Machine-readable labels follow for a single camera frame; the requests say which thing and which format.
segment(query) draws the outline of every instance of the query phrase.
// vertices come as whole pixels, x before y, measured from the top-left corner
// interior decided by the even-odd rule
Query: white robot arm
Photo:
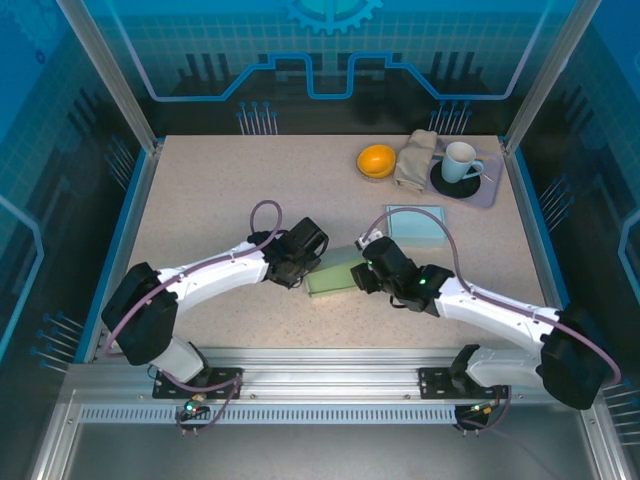
[[[462,395],[496,385],[543,386],[566,405],[591,406],[609,366],[584,341],[566,333],[577,331],[601,348],[601,335],[585,311],[529,305],[471,285],[451,270],[418,267],[377,230],[357,245],[365,261],[351,272],[361,290],[386,292],[396,308],[470,323],[522,347],[517,354],[464,347],[445,375]],[[441,373],[437,380],[444,381]]]
[[[225,257],[231,255],[234,258],[233,260],[225,260],[204,267],[186,276],[184,280],[167,287],[167,292],[176,295],[175,301],[178,304],[176,316],[183,314],[194,305],[232,288],[262,282],[267,274],[269,264],[265,261],[264,254],[261,251],[235,258],[237,254],[252,247],[255,247],[255,245],[242,242],[228,252],[215,256]],[[196,264],[176,268],[163,268],[158,271],[158,280],[163,283],[175,275],[180,275],[194,265]],[[176,335],[172,336],[166,350],[150,360],[149,363],[158,368],[158,370],[171,373],[174,378],[182,383],[194,378],[205,367],[204,359],[199,355],[195,347]]]
[[[270,280],[286,288],[296,287],[318,266],[329,241],[308,217],[264,244],[269,234],[255,232],[231,250],[190,265],[159,271],[147,263],[132,267],[102,312],[102,320],[112,332],[150,291],[169,279],[178,280],[168,282],[170,285],[150,298],[118,334],[118,345],[129,363],[148,363],[181,383],[208,386],[206,359],[193,344],[173,335],[176,317],[242,285]]]
[[[328,243],[326,234],[309,218],[257,249],[268,235],[254,233],[228,252],[198,262],[209,264],[202,268],[194,269],[196,264],[191,264],[154,271],[146,263],[134,266],[102,313],[112,331],[150,291],[168,279],[179,280],[153,296],[119,333],[118,344],[129,362],[150,363],[196,388],[209,386],[211,369],[204,357],[191,343],[173,335],[176,317],[241,285],[270,280],[287,288],[297,286],[320,263]],[[568,325],[600,342],[597,329],[584,312],[521,303],[469,285],[450,270],[435,265],[417,267],[379,231],[360,246],[365,261],[352,269],[352,275],[361,290],[386,292],[396,308],[467,322],[522,347],[515,356],[478,345],[464,347],[447,374],[447,381],[462,397],[496,385],[544,386],[569,406],[591,406],[608,367],[592,349],[557,328]],[[188,274],[180,278],[183,272]],[[536,320],[536,315],[547,322]]]

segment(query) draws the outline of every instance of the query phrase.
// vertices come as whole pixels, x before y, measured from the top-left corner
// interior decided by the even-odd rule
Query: beige cloth
[[[436,149],[436,132],[416,130],[411,134],[407,145],[398,152],[393,180],[399,187],[419,192],[427,185],[427,173],[433,152]]]

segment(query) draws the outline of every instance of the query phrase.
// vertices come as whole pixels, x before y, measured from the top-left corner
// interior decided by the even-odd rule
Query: countertop
[[[499,153],[495,136],[456,137]],[[284,228],[311,217],[329,248],[352,244],[387,204],[440,205],[460,251],[466,279],[497,293],[542,304],[542,292],[508,173],[494,206],[467,206],[435,194],[371,183],[355,167],[358,153],[384,143],[396,151],[404,135],[169,136],[155,173],[130,264],[153,268],[192,263],[224,252],[249,235],[249,213],[263,199],[278,201]],[[264,207],[259,229],[275,211]],[[407,249],[418,264],[452,268],[448,245]],[[303,287],[271,282],[240,287],[186,312],[175,333],[202,347],[459,347],[508,346],[471,325],[394,310],[386,294],[360,291],[310,299]]]

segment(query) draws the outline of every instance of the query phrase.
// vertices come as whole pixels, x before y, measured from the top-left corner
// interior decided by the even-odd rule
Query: glass panel
[[[55,2],[0,1],[0,65],[0,465],[17,479],[77,348],[140,147]]]
[[[90,0],[159,135],[505,133],[573,0]]]
[[[628,374],[640,338],[637,11],[603,1],[522,143],[569,297]]]

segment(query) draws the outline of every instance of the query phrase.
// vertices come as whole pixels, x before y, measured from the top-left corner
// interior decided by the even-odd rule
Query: sponge
[[[304,277],[309,296],[321,297],[356,288],[351,268],[363,261],[362,254],[355,245],[327,250],[322,255],[320,265]]]
[[[415,207],[435,215],[446,225],[444,210],[438,206],[387,205],[387,211],[400,207]],[[387,217],[389,236],[401,247],[442,247],[446,237],[440,226],[426,215],[399,212]]]

